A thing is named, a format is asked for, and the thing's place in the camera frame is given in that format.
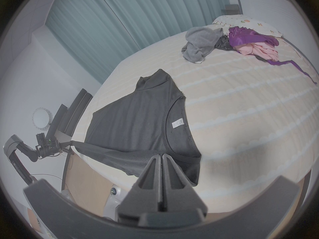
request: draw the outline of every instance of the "bed sheet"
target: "bed sheet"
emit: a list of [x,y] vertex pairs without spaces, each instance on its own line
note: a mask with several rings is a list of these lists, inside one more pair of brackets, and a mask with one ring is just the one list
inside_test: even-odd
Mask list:
[[[162,68],[186,96],[187,120],[202,154],[194,190],[209,212],[239,208],[278,175],[301,180],[319,154],[318,87],[292,64],[273,66],[236,51],[215,49],[204,62],[193,64],[181,54],[185,34],[166,38],[123,60],[93,97],[72,139],[84,141],[95,111],[132,93],[140,76]],[[279,60],[294,60],[319,82],[309,62],[278,40]],[[137,180],[78,154],[126,190]]]

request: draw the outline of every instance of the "cream bed sheet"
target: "cream bed sheet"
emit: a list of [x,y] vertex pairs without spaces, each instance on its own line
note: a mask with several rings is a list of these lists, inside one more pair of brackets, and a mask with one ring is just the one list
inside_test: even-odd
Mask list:
[[[236,51],[215,49],[202,64],[193,64],[182,57],[185,43],[183,32],[123,60],[93,97],[72,139],[84,141],[93,112],[133,92],[140,76],[162,68],[186,96],[189,127],[202,154],[194,189],[209,212],[240,207],[278,175],[301,180],[319,154],[318,87],[291,64],[272,66]],[[279,39],[277,50],[280,61],[294,60],[319,82],[292,46]],[[137,180],[78,154],[126,190]]]

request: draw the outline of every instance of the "pile of clothes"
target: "pile of clothes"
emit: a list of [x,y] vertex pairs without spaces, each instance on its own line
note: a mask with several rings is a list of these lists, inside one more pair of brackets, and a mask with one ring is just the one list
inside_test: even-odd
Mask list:
[[276,38],[259,34],[245,27],[229,28],[229,36],[223,35],[223,29],[212,30],[207,27],[193,27],[186,33],[187,44],[182,48],[183,57],[193,63],[201,63],[204,57],[214,48],[226,51],[236,50],[243,55],[254,55],[257,59],[271,65],[284,65],[292,63],[299,71],[307,75],[293,60],[279,61],[275,46],[279,45]]

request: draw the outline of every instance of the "teal curtain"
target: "teal curtain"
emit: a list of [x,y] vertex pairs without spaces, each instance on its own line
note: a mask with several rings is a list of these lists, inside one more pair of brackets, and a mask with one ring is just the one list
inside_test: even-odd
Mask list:
[[103,83],[125,58],[155,42],[205,26],[229,0],[55,0],[46,26]]

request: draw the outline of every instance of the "gray towel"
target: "gray towel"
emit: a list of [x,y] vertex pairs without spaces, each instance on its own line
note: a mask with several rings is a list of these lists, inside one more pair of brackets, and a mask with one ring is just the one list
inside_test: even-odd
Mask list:
[[204,61],[204,57],[212,52],[223,33],[222,28],[215,30],[201,26],[191,28],[185,36],[187,43],[181,48],[183,57],[192,63],[200,64]]

